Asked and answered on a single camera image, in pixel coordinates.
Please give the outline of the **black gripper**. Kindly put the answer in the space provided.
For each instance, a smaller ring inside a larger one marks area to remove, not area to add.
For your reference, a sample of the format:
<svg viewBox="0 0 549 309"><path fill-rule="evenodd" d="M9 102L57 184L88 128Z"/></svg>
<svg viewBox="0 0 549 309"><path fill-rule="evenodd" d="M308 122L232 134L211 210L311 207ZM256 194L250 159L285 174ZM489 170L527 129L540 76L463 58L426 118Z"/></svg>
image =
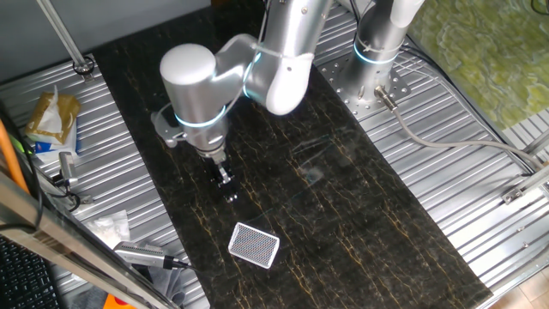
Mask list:
<svg viewBox="0 0 549 309"><path fill-rule="evenodd" d="M227 161L216 162L211 158L205 160L211 179L216 183L220 195L228 203L238 200L238 185Z"/></svg>

